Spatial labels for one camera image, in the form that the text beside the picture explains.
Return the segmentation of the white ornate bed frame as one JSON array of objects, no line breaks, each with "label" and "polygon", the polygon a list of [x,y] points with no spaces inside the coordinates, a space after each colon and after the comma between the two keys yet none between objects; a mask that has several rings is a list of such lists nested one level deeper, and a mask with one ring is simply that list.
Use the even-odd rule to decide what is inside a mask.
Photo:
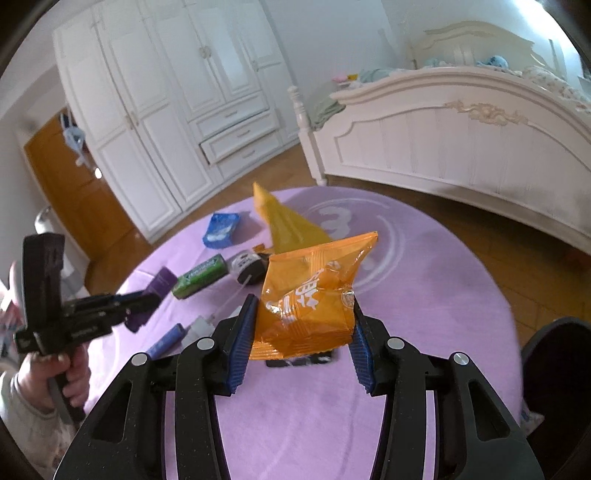
[{"label": "white ornate bed frame", "polygon": [[315,126],[287,93],[311,176],[463,202],[590,248],[590,100],[530,41],[480,21],[427,32],[411,68],[332,93]]}]

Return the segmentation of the black white round object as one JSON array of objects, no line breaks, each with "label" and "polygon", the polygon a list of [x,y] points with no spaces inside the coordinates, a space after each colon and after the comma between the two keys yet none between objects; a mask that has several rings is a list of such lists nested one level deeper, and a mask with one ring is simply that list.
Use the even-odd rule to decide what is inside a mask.
[{"label": "black white round object", "polygon": [[228,260],[228,272],[240,285],[257,285],[266,278],[269,257],[252,250],[242,250]]}]

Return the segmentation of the green gum pack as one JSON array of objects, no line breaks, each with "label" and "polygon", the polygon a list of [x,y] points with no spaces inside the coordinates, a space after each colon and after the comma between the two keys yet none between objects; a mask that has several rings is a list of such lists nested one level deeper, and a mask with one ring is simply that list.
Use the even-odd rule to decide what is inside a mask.
[{"label": "green gum pack", "polygon": [[221,254],[216,254],[182,274],[171,293],[176,299],[183,300],[211,286],[226,275],[228,275],[228,266]]}]

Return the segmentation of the purple small box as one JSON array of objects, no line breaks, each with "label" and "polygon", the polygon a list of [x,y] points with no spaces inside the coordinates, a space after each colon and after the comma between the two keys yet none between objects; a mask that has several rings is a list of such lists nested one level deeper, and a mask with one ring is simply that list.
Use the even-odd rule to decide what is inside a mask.
[{"label": "purple small box", "polygon": [[124,321],[125,327],[132,333],[137,333],[171,292],[176,282],[176,275],[167,267],[161,267],[141,292],[134,293],[130,313]]}]

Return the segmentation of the blue wet wipes pack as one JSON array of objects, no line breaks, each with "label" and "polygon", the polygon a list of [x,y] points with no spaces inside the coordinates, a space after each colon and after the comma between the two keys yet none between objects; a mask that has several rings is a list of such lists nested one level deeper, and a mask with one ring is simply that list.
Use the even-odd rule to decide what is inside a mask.
[{"label": "blue wet wipes pack", "polygon": [[223,249],[233,245],[232,235],[240,222],[236,213],[214,213],[206,228],[202,241],[211,249]]}]

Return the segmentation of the yellow plastic bag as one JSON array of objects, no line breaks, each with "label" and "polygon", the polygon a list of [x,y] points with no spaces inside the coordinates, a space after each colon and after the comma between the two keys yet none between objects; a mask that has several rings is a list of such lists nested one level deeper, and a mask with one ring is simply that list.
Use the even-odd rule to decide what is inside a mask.
[{"label": "yellow plastic bag", "polygon": [[320,226],[280,203],[259,183],[253,184],[252,187],[253,205],[259,217],[270,229],[274,254],[332,242],[332,238]]}]

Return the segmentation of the white wardrobe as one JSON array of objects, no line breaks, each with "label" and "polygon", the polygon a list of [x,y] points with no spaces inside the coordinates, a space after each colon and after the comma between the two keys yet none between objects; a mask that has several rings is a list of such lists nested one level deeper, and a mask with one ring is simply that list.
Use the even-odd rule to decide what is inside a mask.
[{"label": "white wardrobe", "polygon": [[53,33],[68,105],[148,241],[297,142],[257,1],[100,1]]}]

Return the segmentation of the orange snack bag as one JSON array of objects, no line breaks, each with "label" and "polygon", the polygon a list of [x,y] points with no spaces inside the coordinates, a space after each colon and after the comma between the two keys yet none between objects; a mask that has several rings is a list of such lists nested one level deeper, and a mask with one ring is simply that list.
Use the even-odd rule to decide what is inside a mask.
[{"label": "orange snack bag", "polygon": [[353,281],[378,240],[374,231],[270,256],[250,358],[287,359],[348,344]]}]

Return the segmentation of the blue tube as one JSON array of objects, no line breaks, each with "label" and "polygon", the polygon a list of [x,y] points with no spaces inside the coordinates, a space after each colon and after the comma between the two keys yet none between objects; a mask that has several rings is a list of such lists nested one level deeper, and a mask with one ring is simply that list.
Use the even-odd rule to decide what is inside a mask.
[{"label": "blue tube", "polygon": [[146,350],[146,355],[152,360],[161,358],[169,350],[179,344],[185,335],[185,328],[179,323],[175,324],[158,341]]}]

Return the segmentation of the black round trash bin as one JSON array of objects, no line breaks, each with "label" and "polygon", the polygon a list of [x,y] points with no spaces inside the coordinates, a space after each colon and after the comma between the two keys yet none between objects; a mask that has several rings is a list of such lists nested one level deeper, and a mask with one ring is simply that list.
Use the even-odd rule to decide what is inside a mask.
[{"label": "black round trash bin", "polygon": [[563,317],[522,349],[523,399],[542,422],[527,435],[547,479],[590,477],[590,324]]}]

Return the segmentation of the orange wooden door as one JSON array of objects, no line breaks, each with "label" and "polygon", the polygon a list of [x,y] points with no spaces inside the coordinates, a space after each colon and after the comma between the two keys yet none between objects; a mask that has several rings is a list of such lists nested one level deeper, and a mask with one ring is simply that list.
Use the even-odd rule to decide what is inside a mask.
[{"label": "orange wooden door", "polygon": [[57,117],[32,136],[24,151],[61,224],[90,260],[140,238],[106,181],[75,164],[78,156],[66,145]]}]

